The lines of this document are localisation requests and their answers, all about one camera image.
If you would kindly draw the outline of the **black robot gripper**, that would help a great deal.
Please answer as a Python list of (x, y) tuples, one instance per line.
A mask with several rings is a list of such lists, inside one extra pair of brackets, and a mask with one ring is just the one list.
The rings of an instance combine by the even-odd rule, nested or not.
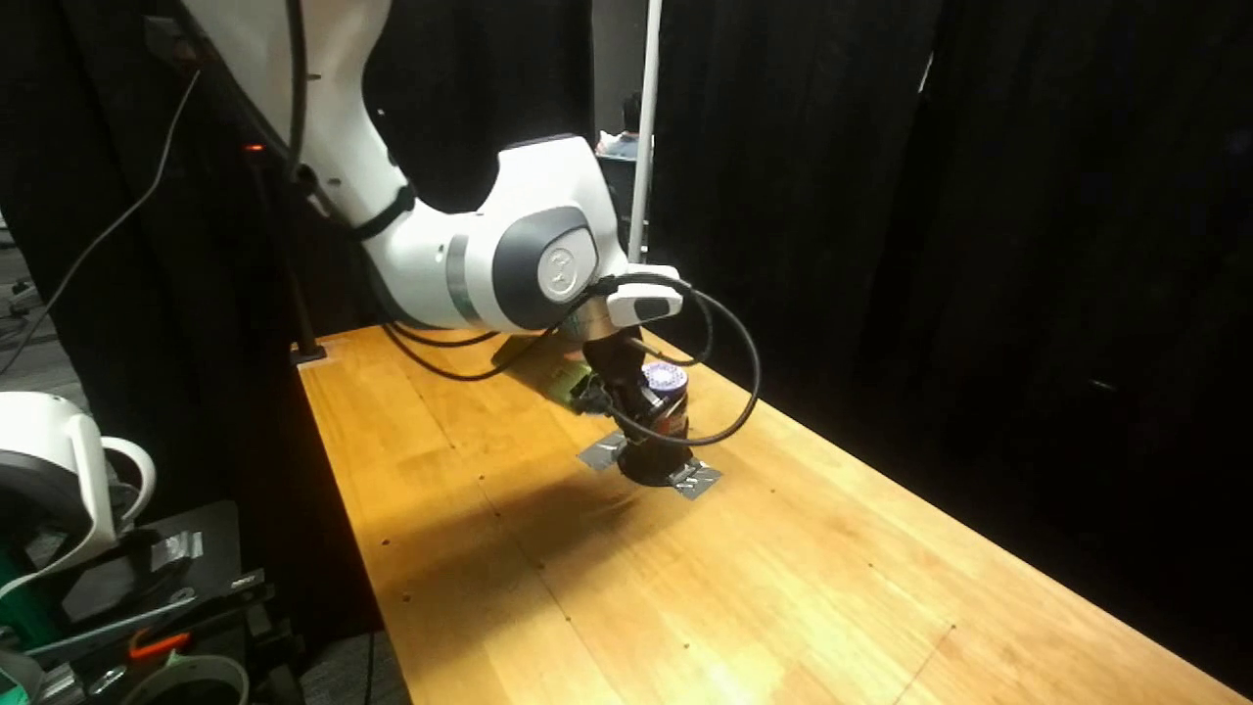
[(635, 325), (615, 325), (605, 297), (577, 310), (571, 338), (592, 367), (581, 396), (598, 413), (642, 413), (642, 349)]

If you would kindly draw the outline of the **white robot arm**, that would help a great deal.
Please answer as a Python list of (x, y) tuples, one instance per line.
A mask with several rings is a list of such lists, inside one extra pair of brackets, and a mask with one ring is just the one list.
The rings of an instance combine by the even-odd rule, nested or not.
[(563, 329), (581, 344), (642, 325), (639, 267), (585, 139), (505, 144), (481, 195), (438, 195), (367, 105), (394, 0), (184, 0), (310, 200), (357, 231), (388, 306), (432, 329)]

